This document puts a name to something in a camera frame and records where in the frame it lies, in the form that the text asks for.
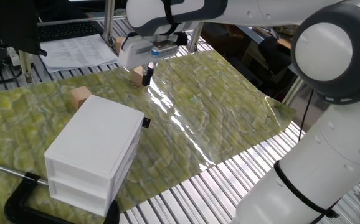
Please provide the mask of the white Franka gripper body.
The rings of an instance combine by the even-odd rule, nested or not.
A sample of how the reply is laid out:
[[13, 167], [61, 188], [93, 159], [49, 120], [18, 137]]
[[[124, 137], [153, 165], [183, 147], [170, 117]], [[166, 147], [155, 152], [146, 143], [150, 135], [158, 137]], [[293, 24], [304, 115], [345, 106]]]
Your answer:
[[129, 33], [121, 44], [119, 62], [123, 67], [131, 69], [176, 55], [178, 38], [177, 34], [143, 37]]

